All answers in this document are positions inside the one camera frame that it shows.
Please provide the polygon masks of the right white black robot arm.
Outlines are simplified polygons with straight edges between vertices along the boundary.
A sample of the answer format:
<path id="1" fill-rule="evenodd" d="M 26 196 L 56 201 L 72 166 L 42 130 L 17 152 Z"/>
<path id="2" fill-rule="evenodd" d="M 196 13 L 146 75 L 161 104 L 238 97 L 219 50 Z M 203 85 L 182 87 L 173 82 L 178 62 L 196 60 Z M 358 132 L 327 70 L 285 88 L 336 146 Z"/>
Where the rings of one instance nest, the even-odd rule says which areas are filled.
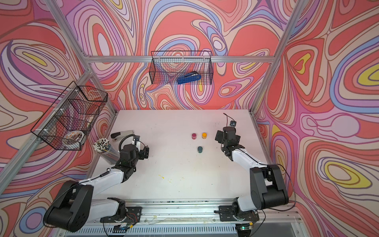
<path id="1" fill-rule="evenodd" d="M 218 130 L 215 140 L 221 144 L 221 151 L 232 162 L 246 169 L 250 175 L 250 192 L 246 196 L 236 197 L 232 203 L 232 213 L 239 219 L 247 214 L 289 203 L 289 196 L 278 165 L 265 164 L 248 153 L 240 145 L 240 136 L 236 128 L 226 126 Z"/>

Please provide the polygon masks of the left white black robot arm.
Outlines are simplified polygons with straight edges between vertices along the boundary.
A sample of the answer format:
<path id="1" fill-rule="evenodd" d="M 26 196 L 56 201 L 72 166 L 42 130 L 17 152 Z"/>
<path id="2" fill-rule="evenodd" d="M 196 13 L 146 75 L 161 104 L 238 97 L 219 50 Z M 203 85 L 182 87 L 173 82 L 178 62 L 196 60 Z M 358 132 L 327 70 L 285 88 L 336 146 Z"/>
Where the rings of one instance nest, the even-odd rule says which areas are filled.
<path id="1" fill-rule="evenodd" d="M 60 228 L 69 232 L 80 230 L 88 221 L 135 225 L 139 218 L 126 206 L 125 200 L 117 197 L 95 199 L 105 190 L 126 182 L 136 171 L 137 163 L 149 157 L 149 147 L 140 136 L 130 134 L 119 142 L 119 160 L 104 173 L 81 181 L 66 181 L 57 197 L 47 209 L 42 223 L 48 228 Z"/>

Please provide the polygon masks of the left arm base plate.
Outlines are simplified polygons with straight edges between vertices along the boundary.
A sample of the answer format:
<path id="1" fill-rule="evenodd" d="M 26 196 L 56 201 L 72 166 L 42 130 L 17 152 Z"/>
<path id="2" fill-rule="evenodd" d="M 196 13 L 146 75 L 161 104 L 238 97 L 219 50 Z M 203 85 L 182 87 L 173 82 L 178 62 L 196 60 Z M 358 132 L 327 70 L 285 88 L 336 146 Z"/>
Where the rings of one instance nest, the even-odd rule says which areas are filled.
<path id="1" fill-rule="evenodd" d="M 136 224 L 140 222 L 141 215 L 141 206 L 127 206 L 124 207 L 121 211 L 117 211 L 116 214 L 113 216 L 101 218 L 100 222 Z"/>

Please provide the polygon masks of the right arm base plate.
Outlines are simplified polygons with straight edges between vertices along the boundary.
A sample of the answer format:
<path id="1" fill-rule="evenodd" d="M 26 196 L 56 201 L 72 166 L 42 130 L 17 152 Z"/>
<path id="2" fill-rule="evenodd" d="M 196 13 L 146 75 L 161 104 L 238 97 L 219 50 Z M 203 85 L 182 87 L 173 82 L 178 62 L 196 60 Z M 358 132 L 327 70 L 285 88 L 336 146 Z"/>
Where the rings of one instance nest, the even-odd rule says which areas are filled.
<path id="1" fill-rule="evenodd" d="M 219 215 L 222 222 L 258 222 L 260 220 L 259 214 L 256 211 L 241 211 L 237 205 L 220 205 L 218 210 L 214 211 Z"/>

